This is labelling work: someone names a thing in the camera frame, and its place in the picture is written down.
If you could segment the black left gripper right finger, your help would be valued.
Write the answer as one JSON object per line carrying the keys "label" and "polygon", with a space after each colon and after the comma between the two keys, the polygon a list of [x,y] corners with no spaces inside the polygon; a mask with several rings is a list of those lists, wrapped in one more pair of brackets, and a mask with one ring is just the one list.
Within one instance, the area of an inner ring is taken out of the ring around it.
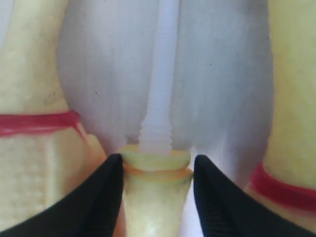
{"label": "black left gripper right finger", "polygon": [[205,237],[313,237],[235,185],[205,155],[194,164],[194,197]]}

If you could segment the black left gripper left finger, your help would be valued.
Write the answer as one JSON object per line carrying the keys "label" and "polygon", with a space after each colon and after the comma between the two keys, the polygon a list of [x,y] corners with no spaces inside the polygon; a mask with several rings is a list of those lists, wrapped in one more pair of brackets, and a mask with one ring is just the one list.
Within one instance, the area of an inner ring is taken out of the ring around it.
{"label": "black left gripper left finger", "polygon": [[0,235],[111,237],[119,215],[122,191],[122,158],[113,154],[65,198]]}

